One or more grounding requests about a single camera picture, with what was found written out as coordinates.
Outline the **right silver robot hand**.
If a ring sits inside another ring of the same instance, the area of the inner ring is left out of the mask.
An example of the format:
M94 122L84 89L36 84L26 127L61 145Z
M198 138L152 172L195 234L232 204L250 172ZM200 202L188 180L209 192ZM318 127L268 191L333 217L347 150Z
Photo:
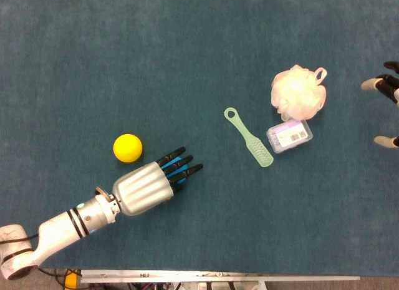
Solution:
M398 78L392 75L382 74L368 79L362 82L361 89L364 91L377 90L398 106ZM398 149L398 136L379 135L373 141L381 147Z

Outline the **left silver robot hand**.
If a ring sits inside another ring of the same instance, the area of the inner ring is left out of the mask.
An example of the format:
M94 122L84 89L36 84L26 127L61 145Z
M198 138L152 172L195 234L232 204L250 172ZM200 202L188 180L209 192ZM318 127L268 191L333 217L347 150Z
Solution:
M127 216L136 216L172 198L178 191L178 182L187 179L203 168L197 164L187 169L183 167L193 157L175 160L185 152L185 147L148 163L120 177L112 189L120 211Z

